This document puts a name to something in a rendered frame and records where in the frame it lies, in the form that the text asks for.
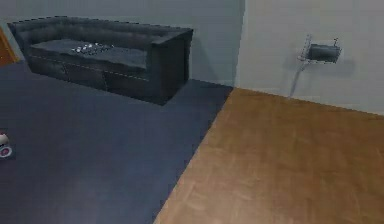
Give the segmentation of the dark grey sofa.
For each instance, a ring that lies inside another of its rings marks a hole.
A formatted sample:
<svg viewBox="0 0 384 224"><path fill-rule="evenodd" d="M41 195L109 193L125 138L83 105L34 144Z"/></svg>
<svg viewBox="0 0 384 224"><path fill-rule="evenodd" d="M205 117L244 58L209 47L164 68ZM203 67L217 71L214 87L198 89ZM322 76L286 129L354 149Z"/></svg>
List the dark grey sofa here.
<svg viewBox="0 0 384 224"><path fill-rule="evenodd" d="M191 28L68 16L10 22L8 28L36 74L158 105L189 79ZM89 43L113 48L71 52Z"/></svg>

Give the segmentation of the black remote control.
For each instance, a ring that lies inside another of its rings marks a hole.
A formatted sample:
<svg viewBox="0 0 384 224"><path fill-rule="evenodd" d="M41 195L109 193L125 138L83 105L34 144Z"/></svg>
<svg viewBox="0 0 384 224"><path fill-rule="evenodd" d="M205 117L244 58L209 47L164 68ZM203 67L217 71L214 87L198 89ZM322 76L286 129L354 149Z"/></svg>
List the black remote control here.
<svg viewBox="0 0 384 224"><path fill-rule="evenodd" d="M110 50L112 48L113 48L113 45L106 45L101 43L89 43L83 46L72 48L71 52L78 53L78 54L94 55L103 51Z"/></svg>

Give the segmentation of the white and pink round object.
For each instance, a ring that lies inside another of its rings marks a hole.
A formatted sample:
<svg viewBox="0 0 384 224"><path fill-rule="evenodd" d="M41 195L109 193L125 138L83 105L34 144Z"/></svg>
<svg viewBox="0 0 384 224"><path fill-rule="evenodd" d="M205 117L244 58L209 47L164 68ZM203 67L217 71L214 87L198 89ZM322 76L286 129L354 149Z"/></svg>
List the white and pink round object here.
<svg viewBox="0 0 384 224"><path fill-rule="evenodd" d="M14 153L10 145L8 136L5 133L0 133L0 159L8 159Z"/></svg>

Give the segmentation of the brown wooden door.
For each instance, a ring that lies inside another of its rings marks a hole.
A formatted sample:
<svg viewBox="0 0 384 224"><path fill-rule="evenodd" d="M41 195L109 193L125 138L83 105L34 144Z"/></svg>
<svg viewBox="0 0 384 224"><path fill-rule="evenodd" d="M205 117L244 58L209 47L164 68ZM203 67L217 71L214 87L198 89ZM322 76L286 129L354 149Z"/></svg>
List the brown wooden door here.
<svg viewBox="0 0 384 224"><path fill-rule="evenodd" d="M18 62L4 31L0 27L0 67Z"/></svg>

